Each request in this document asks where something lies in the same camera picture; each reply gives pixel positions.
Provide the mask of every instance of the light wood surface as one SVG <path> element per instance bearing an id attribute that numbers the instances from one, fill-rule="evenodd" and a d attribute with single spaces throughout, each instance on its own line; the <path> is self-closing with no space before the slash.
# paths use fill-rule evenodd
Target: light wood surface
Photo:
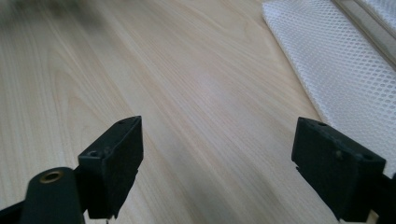
<path id="1" fill-rule="evenodd" d="M 0 208 L 141 115 L 145 159 L 112 223 L 337 223 L 290 160 L 297 118 L 318 115 L 261 4 L 2 5 Z"/>

